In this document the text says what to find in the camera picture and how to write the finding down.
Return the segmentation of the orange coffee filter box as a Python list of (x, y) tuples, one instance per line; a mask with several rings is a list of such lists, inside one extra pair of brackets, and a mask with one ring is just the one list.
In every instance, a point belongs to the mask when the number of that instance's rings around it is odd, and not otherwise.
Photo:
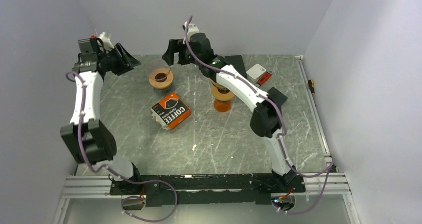
[(191, 115), (191, 109), (175, 92), (171, 92), (151, 107), (151, 114), (164, 130), (172, 130)]

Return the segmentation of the orange glass carafe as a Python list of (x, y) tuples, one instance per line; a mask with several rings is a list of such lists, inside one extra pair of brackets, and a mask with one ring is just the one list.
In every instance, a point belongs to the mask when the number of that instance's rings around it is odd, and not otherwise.
[(215, 99), (213, 102), (213, 107), (218, 112), (227, 112), (232, 107), (232, 100), (221, 101), (221, 100)]

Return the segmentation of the pink clear plastic dripper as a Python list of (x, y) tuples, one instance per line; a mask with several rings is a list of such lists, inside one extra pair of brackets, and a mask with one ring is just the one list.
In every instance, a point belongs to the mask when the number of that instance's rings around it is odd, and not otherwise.
[(157, 82), (164, 82), (171, 72), (171, 66), (162, 59), (153, 59), (145, 64), (147, 77)]

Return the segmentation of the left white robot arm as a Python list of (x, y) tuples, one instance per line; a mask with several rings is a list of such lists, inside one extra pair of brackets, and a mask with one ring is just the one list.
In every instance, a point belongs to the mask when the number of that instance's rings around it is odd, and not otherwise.
[(106, 73), (123, 75), (141, 63), (120, 43), (113, 44), (108, 32), (78, 40), (80, 53), (66, 79), (76, 85), (75, 106), (60, 135), (72, 157), (91, 172), (107, 170), (115, 181), (124, 181), (130, 194), (142, 190), (136, 166), (117, 154), (114, 136), (101, 121), (100, 96)]

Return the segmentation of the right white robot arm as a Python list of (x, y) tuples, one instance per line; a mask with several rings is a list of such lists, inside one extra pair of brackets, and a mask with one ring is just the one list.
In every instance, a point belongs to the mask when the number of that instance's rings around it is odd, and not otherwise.
[(177, 64), (196, 64), (205, 77), (227, 88), (247, 105), (252, 112), (250, 127), (263, 138), (270, 155), (274, 185), (281, 192), (289, 190), (296, 174), (283, 140), (286, 130), (281, 106), (288, 98), (274, 87), (263, 91), (248, 81), (242, 56), (214, 54), (204, 33), (192, 35), (188, 44), (183, 39), (170, 39), (162, 59), (172, 66), (175, 54)]

